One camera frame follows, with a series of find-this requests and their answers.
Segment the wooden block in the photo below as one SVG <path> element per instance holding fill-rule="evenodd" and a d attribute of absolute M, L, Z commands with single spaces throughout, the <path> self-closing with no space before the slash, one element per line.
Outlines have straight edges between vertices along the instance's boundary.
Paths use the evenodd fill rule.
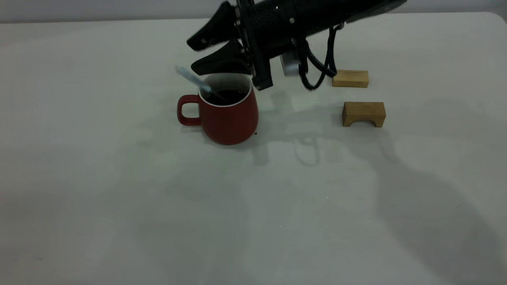
<path fill-rule="evenodd" d="M 337 70 L 338 74 L 333 78 L 334 87 L 362 87 L 367 88 L 370 83 L 368 71 Z"/>
<path fill-rule="evenodd" d="M 381 102 L 345 102 L 343 126 L 350 127 L 356 121 L 372 121 L 377 128 L 384 125 L 385 107 Z"/>

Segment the mug handle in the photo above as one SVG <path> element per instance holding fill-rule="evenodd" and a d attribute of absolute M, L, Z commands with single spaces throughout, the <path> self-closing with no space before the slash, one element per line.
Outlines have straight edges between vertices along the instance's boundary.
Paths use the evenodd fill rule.
<path fill-rule="evenodd" d="M 178 121 L 184 126 L 200 126 L 201 118 L 187 118 L 182 114 L 182 107 L 187 103 L 198 103 L 199 96 L 197 95 L 185 95 L 178 101 Z"/>

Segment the spoon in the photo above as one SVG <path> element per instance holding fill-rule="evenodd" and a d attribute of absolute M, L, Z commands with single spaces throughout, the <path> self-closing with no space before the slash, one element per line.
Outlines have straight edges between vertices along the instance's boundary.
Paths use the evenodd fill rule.
<path fill-rule="evenodd" d="M 199 89 L 201 89 L 202 91 L 207 92 L 210 95 L 214 95 L 214 96 L 220 98 L 220 100 L 222 100 L 222 101 L 226 101 L 225 98 L 223 98 L 221 95 L 219 95 L 218 92 L 216 92 L 211 86 L 207 85 L 200 78 L 193 75 L 188 69 L 181 67 L 181 66 L 176 66 L 176 72 L 179 75 L 183 76 L 188 81 L 197 85 L 197 87 L 199 87 Z"/>

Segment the red mug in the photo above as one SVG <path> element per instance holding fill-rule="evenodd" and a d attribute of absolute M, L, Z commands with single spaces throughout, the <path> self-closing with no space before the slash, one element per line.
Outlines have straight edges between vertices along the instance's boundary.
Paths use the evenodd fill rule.
<path fill-rule="evenodd" d="M 259 110 L 250 79 L 239 74 L 215 74 L 204 81 L 215 90 L 238 90 L 246 96 L 236 104 L 219 106 L 206 101 L 201 90 L 198 95 L 185 95 L 178 101 L 179 122 L 201 126 L 212 140 L 222 145 L 236 145 L 251 137 L 259 122 Z M 198 118 L 183 116 L 182 107 L 186 103 L 199 105 Z"/>

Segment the dark liquid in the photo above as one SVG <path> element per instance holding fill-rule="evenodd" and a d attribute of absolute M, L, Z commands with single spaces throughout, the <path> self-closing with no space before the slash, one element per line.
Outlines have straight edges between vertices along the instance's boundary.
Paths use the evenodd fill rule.
<path fill-rule="evenodd" d="M 207 94 L 204 97 L 208 103 L 218 106 L 234 105 L 246 97 L 246 93 L 238 90 L 223 90 L 219 91 L 218 94 L 225 100 L 220 99 L 218 96 Z"/>

